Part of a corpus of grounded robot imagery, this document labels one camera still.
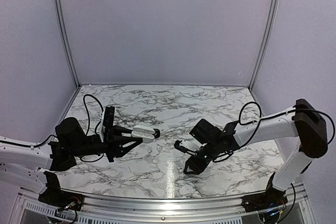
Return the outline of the white earbud charging case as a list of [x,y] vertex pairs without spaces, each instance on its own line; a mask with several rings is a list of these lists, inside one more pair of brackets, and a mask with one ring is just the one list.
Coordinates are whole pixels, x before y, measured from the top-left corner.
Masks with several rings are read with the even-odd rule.
[[155,130],[153,128],[137,125],[132,129],[131,136],[141,138],[144,143],[151,143],[154,140]]

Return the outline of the black earbud charging case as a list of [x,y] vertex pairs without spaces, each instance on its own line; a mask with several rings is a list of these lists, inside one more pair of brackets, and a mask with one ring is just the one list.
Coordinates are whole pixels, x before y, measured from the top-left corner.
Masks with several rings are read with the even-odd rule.
[[161,135],[161,132],[159,129],[154,129],[155,133],[153,134],[154,138],[159,138]]

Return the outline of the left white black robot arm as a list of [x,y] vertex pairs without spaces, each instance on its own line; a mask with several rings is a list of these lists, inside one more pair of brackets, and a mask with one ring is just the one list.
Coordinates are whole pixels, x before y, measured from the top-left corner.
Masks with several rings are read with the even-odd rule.
[[104,154],[113,162],[144,142],[141,128],[129,130],[113,122],[102,128],[101,133],[87,135],[77,119],[66,118],[42,143],[1,137],[1,181],[47,197],[56,206],[63,205],[67,198],[57,172],[75,167],[77,158],[90,155]]

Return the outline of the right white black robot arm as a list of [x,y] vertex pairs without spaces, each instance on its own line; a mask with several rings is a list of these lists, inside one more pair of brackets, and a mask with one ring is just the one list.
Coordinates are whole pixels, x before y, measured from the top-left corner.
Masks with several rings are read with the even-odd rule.
[[307,100],[298,99],[294,106],[281,112],[246,123],[232,121],[223,130],[201,119],[190,131],[199,144],[191,148],[182,141],[176,141],[174,147],[189,155],[184,173],[199,175],[210,162],[223,162],[250,144],[279,138],[299,138],[295,149],[269,180],[269,189],[260,195],[260,203],[271,207],[280,199],[280,191],[286,191],[314,159],[327,153],[335,137],[334,134],[330,137],[327,134],[326,121],[331,119],[328,114],[312,107]]

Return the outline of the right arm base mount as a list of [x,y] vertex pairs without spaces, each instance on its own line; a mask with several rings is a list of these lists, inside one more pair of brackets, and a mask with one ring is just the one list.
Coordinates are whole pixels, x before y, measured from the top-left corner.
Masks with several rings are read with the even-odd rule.
[[247,195],[242,198],[241,206],[246,212],[260,211],[286,205],[288,202],[284,194],[266,195],[265,193]]

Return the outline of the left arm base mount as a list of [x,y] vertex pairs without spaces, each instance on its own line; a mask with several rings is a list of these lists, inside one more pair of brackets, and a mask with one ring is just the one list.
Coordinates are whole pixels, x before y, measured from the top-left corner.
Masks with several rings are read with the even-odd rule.
[[65,209],[66,206],[74,203],[69,209],[80,211],[84,201],[84,195],[63,190],[46,190],[38,196],[38,200],[61,209]]

